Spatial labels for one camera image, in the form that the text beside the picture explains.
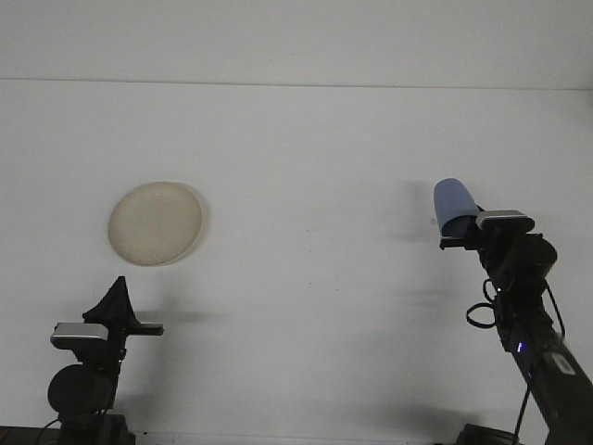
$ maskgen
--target white backdrop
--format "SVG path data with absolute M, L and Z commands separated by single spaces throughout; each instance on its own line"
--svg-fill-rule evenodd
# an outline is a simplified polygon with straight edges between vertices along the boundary
M 584 92 L 0 82 L 0 423 L 52 418 L 47 385 L 74 362 L 53 325 L 124 274 L 138 317 L 166 329 L 128 342 L 116 409 L 134 430 L 512 430 L 524 383 L 496 333 L 464 321 L 484 273 L 438 249 L 432 189 L 458 177 L 536 219 L 591 375 L 592 113 Z M 208 226 L 185 260 L 142 268 L 107 220 L 156 180 L 194 187 Z M 545 435 L 531 404 L 523 439 Z
M 3 0 L 0 78 L 593 88 L 590 0 Z

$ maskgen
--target beige plate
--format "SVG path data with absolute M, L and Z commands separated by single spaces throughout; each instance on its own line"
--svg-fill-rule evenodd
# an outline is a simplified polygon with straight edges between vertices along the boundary
M 149 183 L 134 189 L 113 210 L 109 241 L 125 260 L 159 266 L 191 250 L 201 223 L 202 209 L 189 188 Z

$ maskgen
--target plate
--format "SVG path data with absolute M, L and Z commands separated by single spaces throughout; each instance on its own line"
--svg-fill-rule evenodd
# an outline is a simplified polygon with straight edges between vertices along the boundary
M 202 208 L 188 186 L 148 183 L 126 195 L 111 213 L 109 242 L 134 264 L 170 264 L 192 249 L 201 225 Z

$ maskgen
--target black cable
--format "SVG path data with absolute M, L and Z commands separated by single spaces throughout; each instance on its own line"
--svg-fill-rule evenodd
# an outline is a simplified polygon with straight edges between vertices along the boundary
M 537 374 L 537 365 L 534 367 L 533 372 L 531 373 L 531 378 L 527 383 L 527 390 L 525 391 L 525 395 L 523 397 L 523 402 L 521 403 L 521 410 L 519 410 L 519 417 L 517 418 L 517 424 L 515 426 L 515 432 L 512 436 L 512 445 L 517 445 L 519 441 L 519 430 L 521 429 L 521 423 L 523 422 L 523 416 L 525 414 L 525 408 L 527 407 L 527 401 L 529 400 L 529 396 L 531 395 L 531 389 L 533 388 L 534 382 L 536 381 L 536 374 Z
M 470 317 L 470 314 L 473 311 L 480 308 L 488 308 L 494 311 L 494 306 L 492 303 L 476 303 L 465 313 L 465 320 L 467 320 L 467 323 L 471 324 L 472 326 L 479 327 L 480 329 L 490 329 L 491 327 L 494 327 L 496 325 L 496 320 L 492 323 L 480 323 L 476 322 L 472 317 Z
M 558 309 L 558 305 L 556 304 L 556 299 L 554 298 L 554 294 L 552 294 L 552 289 L 549 288 L 548 282 L 546 282 L 546 290 L 548 291 L 549 299 L 552 301 L 552 305 L 554 306 L 554 311 L 556 312 L 556 317 L 558 318 L 558 323 L 560 325 L 562 340 L 566 337 L 566 328 L 564 327 L 564 321 L 560 315 L 560 310 Z
M 494 303 L 494 300 L 492 299 L 492 297 L 490 297 L 488 295 L 488 291 L 486 290 L 486 285 L 488 283 L 492 283 L 492 280 L 490 278 L 487 278 L 486 280 L 484 280 L 484 283 L 482 284 L 482 292 L 484 292 L 484 298 L 485 299 L 487 299 L 491 303 Z
M 51 425 L 53 425 L 57 421 L 58 421 L 58 419 L 53 420 L 49 424 L 47 424 L 46 426 L 44 426 L 43 428 L 41 428 L 41 431 L 39 431 L 39 434 L 37 435 L 37 439 L 35 439 L 35 441 L 33 442 L 33 445 L 39 445 L 39 441 L 41 440 L 41 436 L 44 434 L 44 432 L 46 431 L 46 429 L 48 427 L 50 427 Z

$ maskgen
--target white wall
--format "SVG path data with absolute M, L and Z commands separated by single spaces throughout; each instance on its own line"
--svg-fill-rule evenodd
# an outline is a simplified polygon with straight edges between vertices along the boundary
M 0 78 L 592 88 L 590 0 L 3 0 Z
M 48 336 L 119 274 L 162 338 L 132 338 L 118 406 L 135 430 L 453 440 L 512 429 L 524 391 L 474 254 L 438 249 L 432 187 L 536 218 L 590 373 L 593 99 L 584 92 L 1 82 L 0 422 L 41 425 Z M 201 246 L 126 263 L 107 219 L 132 187 L 195 187 Z M 545 437 L 532 405 L 524 440 Z

